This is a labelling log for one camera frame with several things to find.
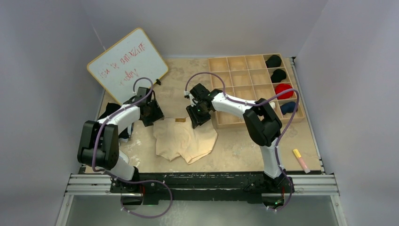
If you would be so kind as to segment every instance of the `small tag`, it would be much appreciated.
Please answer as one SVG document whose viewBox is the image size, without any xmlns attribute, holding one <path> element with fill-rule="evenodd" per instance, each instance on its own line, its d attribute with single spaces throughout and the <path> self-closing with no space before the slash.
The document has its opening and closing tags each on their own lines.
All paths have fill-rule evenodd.
<svg viewBox="0 0 399 226">
<path fill-rule="evenodd" d="M 186 118 L 175 119 L 175 122 L 186 122 Z"/>
</svg>

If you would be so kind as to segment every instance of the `wooden organizer tray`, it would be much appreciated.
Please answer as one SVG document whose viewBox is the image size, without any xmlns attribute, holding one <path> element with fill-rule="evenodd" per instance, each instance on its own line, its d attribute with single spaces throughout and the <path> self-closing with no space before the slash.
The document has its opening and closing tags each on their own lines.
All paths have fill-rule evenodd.
<svg viewBox="0 0 399 226">
<path fill-rule="evenodd" d="M 276 95 L 274 88 L 277 85 L 286 83 L 293 87 L 281 54 L 274 54 L 278 55 L 282 60 L 280 67 L 266 67 L 265 61 L 272 55 L 273 54 L 209 58 L 209 71 L 219 75 L 223 79 L 226 85 L 226 93 L 229 95 L 246 100 L 259 100 L 260 98 L 269 99 Z M 272 83 L 270 77 L 276 69 L 284 70 L 287 73 L 287 78 L 279 83 Z M 219 79 L 212 75 L 211 84 L 213 89 L 222 89 L 223 87 Z M 295 93 L 289 99 L 273 100 L 276 104 L 275 112 L 282 123 L 287 123 L 292 113 L 283 115 L 280 106 L 290 101 L 296 102 Z M 224 112 L 216 112 L 215 114 L 217 127 L 219 129 L 245 125 L 244 120 L 237 116 Z M 292 122 L 302 121 L 304 115 L 302 106 L 299 105 Z"/>
</svg>

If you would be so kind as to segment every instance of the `whiteboard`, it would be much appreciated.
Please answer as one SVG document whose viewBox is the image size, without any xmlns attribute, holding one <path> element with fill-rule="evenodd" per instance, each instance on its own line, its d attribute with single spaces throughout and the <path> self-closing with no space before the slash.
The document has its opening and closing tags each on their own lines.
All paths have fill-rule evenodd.
<svg viewBox="0 0 399 226">
<path fill-rule="evenodd" d="M 87 65 L 88 71 L 121 105 L 133 96 L 133 84 L 141 77 L 155 82 L 168 66 L 141 28 L 126 35 Z M 150 87 L 140 80 L 138 87 Z"/>
</svg>

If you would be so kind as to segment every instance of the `whiteboard frame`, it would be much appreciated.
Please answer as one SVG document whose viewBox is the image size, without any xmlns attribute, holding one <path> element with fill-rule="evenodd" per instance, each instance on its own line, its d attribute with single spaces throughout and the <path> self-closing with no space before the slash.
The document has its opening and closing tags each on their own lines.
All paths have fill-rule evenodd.
<svg viewBox="0 0 399 226">
<path fill-rule="evenodd" d="M 136 29 L 134 29 L 132 32 L 130 32 L 129 34 L 127 34 L 125 37 L 123 37 L 121 40 L 119 40 L 118 42 L 116 42 L 115 44 L 113 44 L 111 47 L 109 47 L 106 51 L 104 51 L 104 53 L 100 54 L 99 56 L 97 56 L 94 60 L 90 61 L 90 63 L 88 63 L 87 65 L 87 71 L 94 77 L 95 80 L 97 80 L 98 83 L 101 84 L 101 86 L 105 89 L 105 91 L 107 91 L 111 97 L 119 104 L 122 105 L 123 103 L 120 103 L 113 95 L 112 93 L 104 86 L 104 84 L 102 84 L 97 77 L 90 71 L 89 66 L 90 64 L 92 64 L 94 61 L 96 61 L 98 58 L 100 58 L 102 55 L 104 55 L 105 53 L 107 53 L 109 50 L 111 50 L 114 46 L 118 45 L 121 41 L 123 41 L 125 38 L 127 38 L 129 35 L 131 35 L 133 32 L 137 31 L 137 30 L 141 30 L 145 37 L 148 39 L 148 41 L 150 42 L 150 44 L 152 45 L 152 47 L 154 48 L 154 50 L 158 53 L 158 56 L 161 58 L 162 62 L 166 65 L 166 72 L 161 75 L 158 79 L 161 79 L 165 74 L 167 74 L 169 72 L 169 66 L 166 64 L 165 60 L 162 58 L 161 54 L 158 52 L 157 48 L 155 48 L 154 44 L 152 43 L 152 41 L 150 40 L 150 38 L 148 38 L 147 34 L 145 33 L 145 31 L 141 28 L 141 27 L 137 27 Z"/>
</svg>

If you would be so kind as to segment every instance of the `red handwritten text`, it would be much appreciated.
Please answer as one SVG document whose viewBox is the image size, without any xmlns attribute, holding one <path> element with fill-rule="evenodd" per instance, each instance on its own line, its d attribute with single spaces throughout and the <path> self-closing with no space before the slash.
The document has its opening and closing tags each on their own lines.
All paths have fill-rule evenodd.
<svg viewBox="0 0 399 226">
<path fill-rule="evenodd" d="M 137 77 L 137 78 L 140 77 L 137 73 L 137 69 L 133 69 L 133 71 L 130 71 L 130 72 L 125 71 L 125 75 L 126 75 L 125 78 L 122 81 L 120 81 L 120 84 L 119 84 L 120 86 L 123 86 L 124 81 L 129 81 L 134 77 Z"/>
<path fill-rule="evenodd" d="M 131 51 L 126 53 L 121 59 L 120 62 L 122 64 L 128 63 L 133 57 L 137 56 L 139 53 L 143 52 L 145 50 L 144 43 L 141 42 L 140 45 L 137 47 L 133 47 Z"/>
<path fill-rule="evenodd" d="M 105 78 L 107 77 L 107 75 L 110 73 L 110 70 L 108 70 L 108 69 L 102 69 L 102 70 L 100 70 L 98 73 L 101 75 L 102 78 L 105 79 Z"/>
</svg>

